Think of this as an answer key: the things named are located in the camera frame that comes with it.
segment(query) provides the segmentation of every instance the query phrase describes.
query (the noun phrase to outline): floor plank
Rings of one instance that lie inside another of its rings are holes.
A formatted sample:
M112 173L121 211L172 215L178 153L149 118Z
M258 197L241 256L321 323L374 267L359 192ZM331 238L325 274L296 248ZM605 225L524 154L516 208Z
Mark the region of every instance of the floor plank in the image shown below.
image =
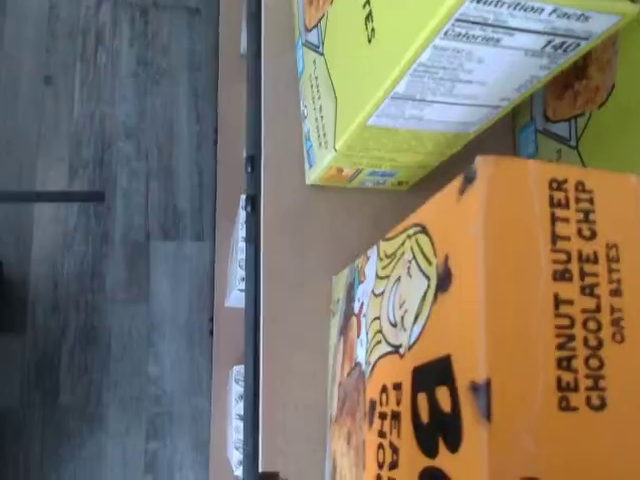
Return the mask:
M107 197L0 206L0 335L25 335L0 478L208 478L207 4L0 0L0 188Z

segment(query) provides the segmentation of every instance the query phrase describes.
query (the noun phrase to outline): food package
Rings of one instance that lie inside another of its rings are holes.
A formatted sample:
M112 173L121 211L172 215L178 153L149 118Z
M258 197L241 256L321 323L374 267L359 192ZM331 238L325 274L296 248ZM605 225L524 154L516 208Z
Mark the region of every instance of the food package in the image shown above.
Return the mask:
M306 181L406 189L633 18L628 0L293 0Z
M229 253L229 268L227 270L227 297L225 306L244 308L244 289L246 282L245 262L247 255L246 245L246 218L244 210L245 196L240 197L238 215L231 236L231 252Z
M518 154L640 173L640 17L516 110Z
M640 478L639 195L479 158L336 275L326 478Z
M244 438L244 365L236 365L229 373L229 393L227 401L227 456L231 470L242 477Z

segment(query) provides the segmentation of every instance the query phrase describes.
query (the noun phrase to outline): cookie illustration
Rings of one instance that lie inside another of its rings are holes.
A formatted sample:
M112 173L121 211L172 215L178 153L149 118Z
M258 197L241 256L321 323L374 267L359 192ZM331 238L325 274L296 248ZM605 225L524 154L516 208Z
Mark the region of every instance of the cookie illustration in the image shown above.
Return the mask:
M559 122L602 106L615 82L617 57L614 35L553 78L546 88L547 118Z
M340 383L331 424L332 480L364 478L364 370L356 365Z
M322 20L333 0L304 0L304 26L313 30Z
M360 173L360 169L346 167L331 167L325 174L324 180L331 183L344 184L353 181Z

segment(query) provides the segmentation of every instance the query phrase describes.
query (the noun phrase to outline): large black letters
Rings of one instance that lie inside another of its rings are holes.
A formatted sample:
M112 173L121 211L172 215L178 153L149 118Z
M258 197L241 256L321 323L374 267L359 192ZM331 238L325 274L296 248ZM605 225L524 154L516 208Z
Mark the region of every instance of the large black letters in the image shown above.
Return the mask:
M451 398L451 411L445 411L438 403L436 390L445 387ZM426 395L429 418L426 423L420 416L418 397ZM414 367L411 374L411 424L418 446L424 455L434 460L440 448L442 439L445 447L451 453L456 453L462 444L462 415L460 412L460 397L453 373L451 356L445 355L430 362ZM420 479L446 479L449 477L433 476L435 467L422 471Z
M451 477L438 467L425 467L420 472L418 480L451 480Z

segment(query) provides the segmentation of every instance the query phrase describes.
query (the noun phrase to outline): cereal box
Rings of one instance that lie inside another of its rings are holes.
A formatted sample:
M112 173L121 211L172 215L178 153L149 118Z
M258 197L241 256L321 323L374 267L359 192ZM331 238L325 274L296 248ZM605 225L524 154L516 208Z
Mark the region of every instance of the cereal box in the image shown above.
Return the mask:
M326 478L640 478L639 195L481 158L335 276Z
M629 0L293 0L307 183L405 189L630 20Z
M521 156L640 173L640 17L516 110Z

